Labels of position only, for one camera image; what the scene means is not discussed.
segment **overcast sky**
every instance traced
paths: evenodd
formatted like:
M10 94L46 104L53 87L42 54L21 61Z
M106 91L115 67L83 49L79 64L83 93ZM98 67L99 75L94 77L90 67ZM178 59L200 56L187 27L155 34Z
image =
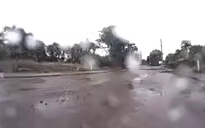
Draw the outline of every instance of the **overcast sky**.
M98 31L116 25L145 58L163 40L164 55L181 40L205 44L205 0L0 0L0 31L23 27L46 44L94 41Z

